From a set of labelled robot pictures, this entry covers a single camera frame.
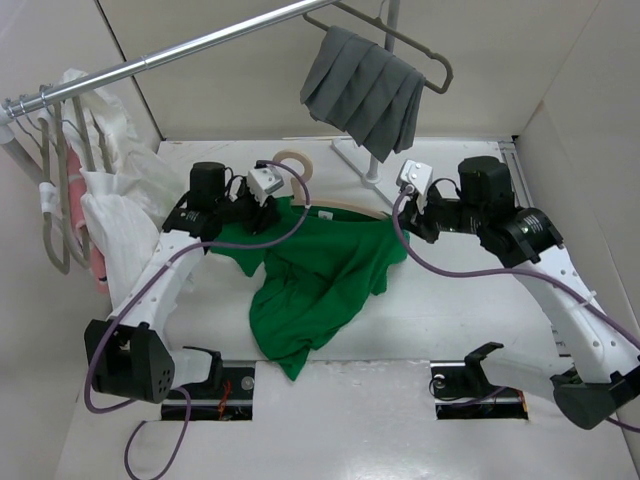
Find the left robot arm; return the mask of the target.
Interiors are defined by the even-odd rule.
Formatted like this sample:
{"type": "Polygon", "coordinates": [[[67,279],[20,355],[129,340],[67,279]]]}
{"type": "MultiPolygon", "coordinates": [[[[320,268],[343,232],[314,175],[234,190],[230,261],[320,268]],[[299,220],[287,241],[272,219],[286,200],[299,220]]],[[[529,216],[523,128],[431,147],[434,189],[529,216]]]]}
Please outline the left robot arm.
{"type": "Polygon", "coordinates": [[[284,184],[275,167],[259,162],[232,194],[226,171],[218,162],[192,166],[189,189],[165,219],[132,291],[108,319],[87,326],[89,391],[161,403],[178,387],[190,385],[205,397],[222,387],[219,353],[170,346],[165,324],[189,275],[224,226],[257,234],[278,222],[273,195],[284,184]]]}

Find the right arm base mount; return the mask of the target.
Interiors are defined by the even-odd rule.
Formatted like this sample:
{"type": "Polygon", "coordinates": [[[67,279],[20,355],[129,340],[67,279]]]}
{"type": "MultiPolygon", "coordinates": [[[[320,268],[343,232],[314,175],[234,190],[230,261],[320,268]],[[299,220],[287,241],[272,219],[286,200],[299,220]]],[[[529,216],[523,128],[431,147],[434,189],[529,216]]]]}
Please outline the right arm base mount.
{"type": "Polygon", "coordinates": [[[523,393],[491,384],[481,368],[481,362],[501,348],[500,343],[488,342],[463,360],[430,362],[428,390],[437,420],[529,419],[523,393]]]}

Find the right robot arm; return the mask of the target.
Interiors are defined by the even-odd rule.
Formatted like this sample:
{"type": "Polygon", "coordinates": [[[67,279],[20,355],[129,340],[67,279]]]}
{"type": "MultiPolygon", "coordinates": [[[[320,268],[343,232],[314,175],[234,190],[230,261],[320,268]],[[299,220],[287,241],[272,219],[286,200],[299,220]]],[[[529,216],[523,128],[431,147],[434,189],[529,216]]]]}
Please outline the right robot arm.
{"type": "Polygon", "coordinates": [[[639,340],[600,307],[575,269],[563,237],[541,210],[517,205],[506,164],[476,156],[458,166],[455,197],[445,198],[430,166],[407,160],[396,184],[392,224],[407,254],[420,266],[452,279],[507,275],[519,281],[563,341],[567,356],[535,359],[487,342],[468,353],[454,376],[433,374],[458,406],[506,389],[552,401],[575,426],[591,430],[609,422],[639,396],[639,340]],[[440,233],[476,236],[499,267],[449,271],[423,260],[408,245],[411,232],[435,243],[440,233]]]}

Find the beige plastic hanger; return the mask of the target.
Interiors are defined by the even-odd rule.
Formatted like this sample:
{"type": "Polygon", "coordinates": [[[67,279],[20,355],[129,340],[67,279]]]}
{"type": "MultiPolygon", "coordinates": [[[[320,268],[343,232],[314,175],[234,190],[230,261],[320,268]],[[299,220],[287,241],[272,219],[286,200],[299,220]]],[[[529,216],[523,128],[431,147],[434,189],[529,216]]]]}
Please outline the beige plastic hanger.
{"type": "MultiPolygon", "coordinates": [[[[306,154],[292,149],[280,150],[274,154],[272,161],[281,164],[285,160],[294,160],[303,167],[301,180],[296,177],[291,179],[291,188],[293,192],[293,199],[291,205],[301,206],[306,202],[307,194],[305,193],[304,186],[308,185],[308,181],[312,178],[314,173],[314,165],[309,156],[306,154]]],[[[349,212],[354,212],[359,215],[364,215],[374,220],[385,220],[389,217],[387,213],[382,211],[376,211],[368,207],[347,203],[344,201],[331,200],[331,199],[319,199],[312,198],[311,205],[320,209],[338,209],[349,212]]]]}

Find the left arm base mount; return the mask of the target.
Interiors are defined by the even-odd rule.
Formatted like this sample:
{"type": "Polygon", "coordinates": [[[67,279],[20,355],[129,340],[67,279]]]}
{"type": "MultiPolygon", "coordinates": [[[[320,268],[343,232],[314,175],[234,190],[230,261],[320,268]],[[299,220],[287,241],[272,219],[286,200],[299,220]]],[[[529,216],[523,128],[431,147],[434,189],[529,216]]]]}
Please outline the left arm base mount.
{"type": "Polygon", "coordinates": [[[192,421],[250,421],[256,377],[254,361],[223,360],[219,351],[183,347],[174,385],[191,399],[192,421]]]}

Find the green t shirt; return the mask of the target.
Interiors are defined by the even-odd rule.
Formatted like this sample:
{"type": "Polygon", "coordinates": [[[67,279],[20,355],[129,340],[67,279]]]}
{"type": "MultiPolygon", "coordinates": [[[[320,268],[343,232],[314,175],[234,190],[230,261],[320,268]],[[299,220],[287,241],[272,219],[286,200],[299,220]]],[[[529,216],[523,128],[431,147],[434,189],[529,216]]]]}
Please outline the green t shirt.
{"type": "Polygon", "coordinates": [[[296,380],[311,351],[323,348],[370,296],[386,291],[389,268],[407,252],[389,218],[305,210],[289,197],[278,198],[277,207],[276,225],[255,236],[227,225],[213,251],[248,277],[264,268],[249,309],[251,332],[263,355],[296,380]]]}

